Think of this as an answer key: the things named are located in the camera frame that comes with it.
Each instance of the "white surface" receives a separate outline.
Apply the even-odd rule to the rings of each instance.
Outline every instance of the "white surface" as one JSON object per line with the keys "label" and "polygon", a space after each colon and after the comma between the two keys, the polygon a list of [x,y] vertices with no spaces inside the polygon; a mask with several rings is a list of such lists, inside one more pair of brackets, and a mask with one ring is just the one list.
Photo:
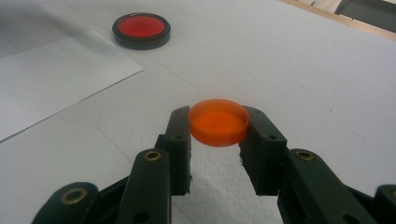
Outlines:
{"label": "white surface", "polygon": [[96,32],[0,60],[0,141],[142,68]]}
{"label": "white surface", "polygon": [[[92,153],[85,162],[74,165],[75,175],[68,175],[52,169],[56,164],[68,167],[57,162],[55,155],[70,157],[73,152],[69,154],[67,149],[71,147],[94,152],[106,142],[113,146],[108,147],[111,154],[121,153],[133,161],[139,151],[153,147],[172,110],[211,97],[263,110],[288,138],[290,148],[318,153],[353,188],[373,195],[378,185],[396,182],[395,42],[278,1],[48,0],[25,4],[19,0],[7,5],[31,6],[28,12],[37,21],[32,22],[34,27],[39,27],[38,18],[42,18],[37,15],[50,15],[47,18],[55,17],[69,28],[76,26],[74,31],[93,29],[111,41],[116,18],[148,11],[170,22],[172,36],[160,49],[123,50],[145,71],[0,144],[1,179],[20,178],[27,164],[35,175],[18,190],[0,182],[0,192],[6,192],[0,196],[2,204],[26,211],[2,213],[2,224],[29,223],[45,196],[65,183],[86,180],[102,189],[131,169],[128,162],[119,162],[117,168],[96,172],[97,161],[107,161],[110,155]],[[44,26],[46,41],[67,35]],[[9,30],[0,26],[5,37],[0,41],[15,40],[7,54],[45,44],[35,38],[40,33],[33,28],[27,40],[16,38]],[[83,123],[93,125],[92,130],[58,122],[70,111],[75,111],[71,118],[85,120]],[[81,133],[90,143],[78,141],[79,134],[69,134],[61,141],[44,124]],[[48,153],[31,157],[29,153],[38,151],[35,144]],[[276,198],[254,195],[237,147],[218,149],[196,141],[192,147],[191,195],[172,199],[174,223],[282,223]],[[108,160],[106,165],[111,166],[113,162]],[[10,163],[13,169],[7,168]],[[46,173],[37,172],[37,166]],[[81,169],[87,173],[78,174]],[[32,187],[41,183],[37,179],[46,180],[44,188]],[[26,194],[40,197],[28,199],[26,205]]]}

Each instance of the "white table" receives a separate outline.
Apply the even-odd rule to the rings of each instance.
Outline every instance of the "white table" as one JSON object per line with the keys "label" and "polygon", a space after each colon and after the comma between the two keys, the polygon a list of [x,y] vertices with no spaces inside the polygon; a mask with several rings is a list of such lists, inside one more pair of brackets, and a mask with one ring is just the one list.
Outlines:
{"label": "white table", "polygon": [[[3,0],[0,57],[89,30],[114,41],[114,20],[139,11],[172,25],[162,48],[120,48],[145,71],[0,143],[0,223],[30,223],[66,184],[127,176],[171,111],[208,98],[264,111],[289,148],[316,152],[352,188],[396,182],[396,43],[279,1]],[[238,154],[193,140],[174,223],[282,223]]]}

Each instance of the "round object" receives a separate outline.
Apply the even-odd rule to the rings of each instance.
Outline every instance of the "round object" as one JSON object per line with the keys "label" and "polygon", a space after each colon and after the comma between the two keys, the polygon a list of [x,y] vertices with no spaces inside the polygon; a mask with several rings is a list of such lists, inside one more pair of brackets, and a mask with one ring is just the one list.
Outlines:
{"label": "round object", "polygon": [[118,18],[113,24],[117,42],[129,49],[156,49],[171,37],[171,25],[161,16],[132,13]]}
{"label": "round object", "polygon": [[221,99],[202,101],[189,112],[191,134],[212,147],[242,141],[248,132],[248,112],[241,105]]}
{"label": "round object", "polygon": [[64,204],[78,203],[87,196],[88,191],[84,188],[74,188],[62,195],[61,202]]}
{"label": "round object", "polygon": [[156,161],[161,157],[161,153],[159,151],[152,150],[146,153],[145,158],[146,161]]}

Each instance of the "red disc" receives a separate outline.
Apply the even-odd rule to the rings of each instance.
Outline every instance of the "red disc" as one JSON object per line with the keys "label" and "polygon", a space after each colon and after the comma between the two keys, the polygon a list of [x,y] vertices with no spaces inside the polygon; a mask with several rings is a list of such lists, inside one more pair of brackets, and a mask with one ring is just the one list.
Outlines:
{"label": "red disc", "polygon": [[150,37],[163,32],[165,30],[165,24],[157,18],[141,15],[122,20],[118,28],[125,35]]}
{"label": "red disc", "polygon": [[201,143],[227,147],[242,141],[248,132],[248,111],[222,99],[202,101],[189,112],[190,131]]}

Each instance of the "orange lens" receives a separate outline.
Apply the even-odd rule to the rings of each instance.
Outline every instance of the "orange lens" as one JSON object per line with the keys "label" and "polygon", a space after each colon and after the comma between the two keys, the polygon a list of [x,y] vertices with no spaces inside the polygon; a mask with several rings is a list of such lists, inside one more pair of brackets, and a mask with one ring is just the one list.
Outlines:
{"label": "orange lens", "polygon": [[248,131],[248,112],[228,100],[213,99],[194,105],[189,121],[192,136],[212,147],[236,144],[245,138]]}

